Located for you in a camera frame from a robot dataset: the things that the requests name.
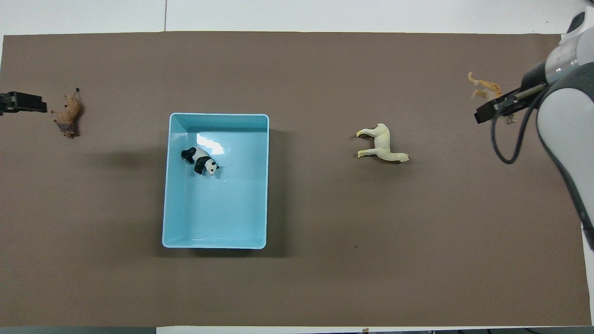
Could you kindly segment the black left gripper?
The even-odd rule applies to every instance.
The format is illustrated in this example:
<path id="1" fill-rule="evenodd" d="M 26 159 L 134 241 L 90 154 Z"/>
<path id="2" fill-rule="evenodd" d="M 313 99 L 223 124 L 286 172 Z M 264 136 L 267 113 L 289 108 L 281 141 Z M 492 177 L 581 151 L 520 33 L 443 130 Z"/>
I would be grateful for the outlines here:
<path id="1" fill-rule="evenodd" d="M 0 93 L 0 116 L 21 111 L 47 113 L 47 104 L 42 97 L 21 92 Z"/>

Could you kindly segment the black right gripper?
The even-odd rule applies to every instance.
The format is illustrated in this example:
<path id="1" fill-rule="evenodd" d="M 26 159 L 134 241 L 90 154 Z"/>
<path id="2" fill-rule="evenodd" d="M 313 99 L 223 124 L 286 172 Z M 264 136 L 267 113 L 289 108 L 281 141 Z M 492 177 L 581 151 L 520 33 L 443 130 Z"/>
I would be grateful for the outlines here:
<path id="1" fill-rule="evenodd" d="M 477 123 L 485 123 L 499 116 L 507 116 L 517 110 L 518 106 L 528 107 L 541 91 L 535 91 L 539 85 L 548 85 L 546 76 L 546 63 L 540 63 L 528 70 L 522 78 L 520 88 L 514 94 L 506 94 L 492 99 L 477 108 L 474 118 Z M 532 94 L 519 96 L 529 90 Z"/>

